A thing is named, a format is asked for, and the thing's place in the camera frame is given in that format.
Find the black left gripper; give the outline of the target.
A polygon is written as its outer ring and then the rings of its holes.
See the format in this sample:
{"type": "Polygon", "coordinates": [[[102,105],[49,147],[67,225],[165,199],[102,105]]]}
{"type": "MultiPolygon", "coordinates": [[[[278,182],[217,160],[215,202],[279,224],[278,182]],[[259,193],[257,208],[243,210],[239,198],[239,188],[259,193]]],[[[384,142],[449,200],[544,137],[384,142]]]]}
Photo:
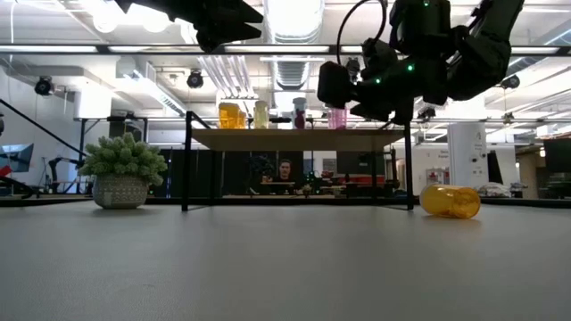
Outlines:
{"type": "MultiPolygon", "coordinates": [[[[123,12],[134,4],[166,13],[169,20],[186,18],[191,13],[197,21],[231,21],[262,23],[263,15],[244,0],[114,0],[123,12]]],[[[196,40],[204,52],[220,45],[261,36],[261,31],[247,24],[202,26],[196,29],[196,40]]]]}

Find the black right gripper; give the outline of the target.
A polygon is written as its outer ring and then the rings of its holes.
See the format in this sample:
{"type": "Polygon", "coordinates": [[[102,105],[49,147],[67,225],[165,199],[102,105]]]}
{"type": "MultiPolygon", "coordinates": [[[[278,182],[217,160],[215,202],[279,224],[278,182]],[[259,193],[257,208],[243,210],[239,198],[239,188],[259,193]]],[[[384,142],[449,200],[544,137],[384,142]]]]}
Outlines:
{"type": "MultiPolygon", "coordinates": [[[[360,103],[352,108],[354,116],[389,120],[392,111],[383,109],[388,103],[409,102],[419,96],[427,103],[445,103],[448,99],[447,64],[439,59],[411,57],[392,64],[371,78],[353,84],[344,66],[325,62],[319,69],[317,95],[321,102],[335,108],[351,101],[360,103]]],[[[413,104],[398,106],[393,123],[409,124],[413,111],[413,104]]]]}

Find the wide pink pill bottle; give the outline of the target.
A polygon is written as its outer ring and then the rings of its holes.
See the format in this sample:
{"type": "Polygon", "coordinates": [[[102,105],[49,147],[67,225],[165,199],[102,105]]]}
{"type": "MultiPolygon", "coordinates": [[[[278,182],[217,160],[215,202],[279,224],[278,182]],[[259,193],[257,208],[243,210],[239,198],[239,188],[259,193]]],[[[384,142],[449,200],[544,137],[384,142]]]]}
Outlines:
{"type": "Polygon", "coordinates": [[[329,129],[346,129],[347,110],[330,108],[327,112],[327,124],[329,129]]]}

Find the rack with red bins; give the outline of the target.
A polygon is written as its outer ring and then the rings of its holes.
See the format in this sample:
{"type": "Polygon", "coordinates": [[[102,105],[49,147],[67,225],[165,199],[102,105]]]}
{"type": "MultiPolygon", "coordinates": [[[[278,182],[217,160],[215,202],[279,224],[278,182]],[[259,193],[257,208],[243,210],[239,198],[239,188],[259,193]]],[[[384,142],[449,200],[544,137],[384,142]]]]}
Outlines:
{"type": "Polygon", "coordinates": [[[432,168],[426,170],[426,190],[430,185],[448,185],[450,183],[450,171],[448,168],[432,168]]]}

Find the white cabinet panel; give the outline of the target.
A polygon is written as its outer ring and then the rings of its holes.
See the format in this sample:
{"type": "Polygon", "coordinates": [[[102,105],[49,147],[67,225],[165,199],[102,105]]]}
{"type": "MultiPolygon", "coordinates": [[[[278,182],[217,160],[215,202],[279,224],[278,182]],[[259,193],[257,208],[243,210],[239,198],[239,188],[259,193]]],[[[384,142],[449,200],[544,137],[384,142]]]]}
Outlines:
{"type": "Polygon", "coordinates": [[[447,128],[450,183],[479,187],[488,183],[484,123],[452,123],[447,128]]]}

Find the person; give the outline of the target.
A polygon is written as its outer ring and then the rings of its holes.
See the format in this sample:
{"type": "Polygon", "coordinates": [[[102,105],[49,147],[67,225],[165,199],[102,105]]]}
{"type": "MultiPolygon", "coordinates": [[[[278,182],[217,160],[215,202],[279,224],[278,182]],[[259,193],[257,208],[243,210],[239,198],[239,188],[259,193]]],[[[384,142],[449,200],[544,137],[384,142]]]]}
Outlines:
{"type": "Polygon", "coordinates": [[[273,194],[294,194],[296,180],[292,174],[290,160],[281,160],[277,175],[270,179],[269,192],[273,194]]]}

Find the potted green succulent plant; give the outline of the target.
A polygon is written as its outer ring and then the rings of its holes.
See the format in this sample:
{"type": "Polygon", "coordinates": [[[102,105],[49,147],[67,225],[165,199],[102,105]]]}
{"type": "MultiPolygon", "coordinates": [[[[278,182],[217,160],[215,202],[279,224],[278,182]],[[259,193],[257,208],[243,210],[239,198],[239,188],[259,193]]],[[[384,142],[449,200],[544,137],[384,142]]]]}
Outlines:
{"type": "Polygon", "coordinates": [[[95,203],[106,210],[133,210],[145,203],[149,188],[163,183],[167,162],[160,150],[130,133],[86,146],[79,174],[93,180],[95,203]]]}

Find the angled monitor screen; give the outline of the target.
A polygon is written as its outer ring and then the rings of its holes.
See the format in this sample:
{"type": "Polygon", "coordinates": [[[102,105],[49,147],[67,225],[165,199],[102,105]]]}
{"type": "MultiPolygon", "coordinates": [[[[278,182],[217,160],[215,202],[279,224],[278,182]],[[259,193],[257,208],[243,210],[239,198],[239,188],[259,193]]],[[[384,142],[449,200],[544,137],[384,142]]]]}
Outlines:
{"type": "Polygon", "coordinates": [[[28,172],[34,144],[0,145],[0,169],[12,172],[28,172]]]}

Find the grey table mat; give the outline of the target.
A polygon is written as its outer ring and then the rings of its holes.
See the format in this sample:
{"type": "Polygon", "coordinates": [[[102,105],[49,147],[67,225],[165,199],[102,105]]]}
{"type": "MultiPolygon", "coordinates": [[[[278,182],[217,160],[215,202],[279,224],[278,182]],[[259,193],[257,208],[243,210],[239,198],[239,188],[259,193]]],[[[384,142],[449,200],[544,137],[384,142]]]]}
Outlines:
{"type": "Polygon", "coordinates": [[[571,210],[0,209],[0,321],[571,321],[571,210]]]}

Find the white ceiling duct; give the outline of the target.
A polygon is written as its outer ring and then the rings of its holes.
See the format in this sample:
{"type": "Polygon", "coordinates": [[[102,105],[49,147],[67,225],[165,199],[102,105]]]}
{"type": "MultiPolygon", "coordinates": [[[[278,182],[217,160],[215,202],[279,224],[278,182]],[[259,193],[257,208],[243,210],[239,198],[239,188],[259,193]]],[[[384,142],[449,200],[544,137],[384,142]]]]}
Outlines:
{"type": "Polygon", "coordinates": [[[319,40],[325,0],[263,0],[264,28],[272,44],[313,44],[319,40]]]}

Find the wooden shelf black metal frame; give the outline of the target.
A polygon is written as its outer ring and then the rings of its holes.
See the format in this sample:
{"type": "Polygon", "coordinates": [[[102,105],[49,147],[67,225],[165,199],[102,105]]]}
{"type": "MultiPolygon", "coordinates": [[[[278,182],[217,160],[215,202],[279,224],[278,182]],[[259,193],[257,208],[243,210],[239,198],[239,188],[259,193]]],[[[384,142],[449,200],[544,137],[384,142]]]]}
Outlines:
{"type": "MultiPolygon", "coordinates": [[[[191,186],[191,143],[193,140],[219,151],[345,151],[376,153],[381,147],[395,143],[401,138],[410,139],[410,125],[403,130],[378,129],[211,129],[206,124],[199,129],[193,129],[192,122],[202,122],[194,112],[189,111],[185,117],[185,141],[183,183],[180,198],[181,209],[188,210],[191,186]]],[[[332,205],[332,206],[389,206],[403,205],[407,210],[413,210],[416,199],[412,188],[407,188],[404,199],[378,199],[373,196],[369,200],[321,198],[305,201],[301,198],[274,198],[272,200],[253,201],[217,201],[210,196],[203,202],[205,205],[332,205]]]]}

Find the dark wall screen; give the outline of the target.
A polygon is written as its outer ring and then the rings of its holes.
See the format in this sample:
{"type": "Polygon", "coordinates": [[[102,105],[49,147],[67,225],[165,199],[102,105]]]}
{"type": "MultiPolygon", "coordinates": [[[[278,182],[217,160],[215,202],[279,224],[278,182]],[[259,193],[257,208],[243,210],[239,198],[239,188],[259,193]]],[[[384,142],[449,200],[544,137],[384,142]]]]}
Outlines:
{"type": "Polygon", "coordinates": [[[571,138],[543,142],[546,168],[551,173],[571,173],[571,138]]]}

